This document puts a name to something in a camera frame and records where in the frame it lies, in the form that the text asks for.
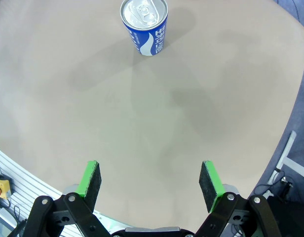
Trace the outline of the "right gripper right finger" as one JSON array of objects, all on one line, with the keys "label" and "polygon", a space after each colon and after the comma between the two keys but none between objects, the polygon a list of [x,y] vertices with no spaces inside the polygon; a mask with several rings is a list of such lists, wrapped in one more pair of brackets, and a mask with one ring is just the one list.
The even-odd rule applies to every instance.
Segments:
[{"label": "right gripper right finger", "polygon": [[199,184],[209,215],[196,237],[219,237],[227,225],[237,226],[243,237],[281,236],[267,199],[262,195],[245,199],[227,192],[212,161],[203,161]]}]

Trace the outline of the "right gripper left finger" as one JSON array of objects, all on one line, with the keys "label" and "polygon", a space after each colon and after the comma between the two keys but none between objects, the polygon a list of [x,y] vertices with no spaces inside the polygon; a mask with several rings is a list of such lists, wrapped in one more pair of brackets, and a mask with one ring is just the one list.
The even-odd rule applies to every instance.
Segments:
[{"label": "right gripper left finger", "polygon": [[24,229],[25,237],[58,237],[66,225],[76,225],[84,237],[109,237],[110,233],[93,214],[101,186],[97,161],[87,163],[82,180],[74,192],[35,199]]}]

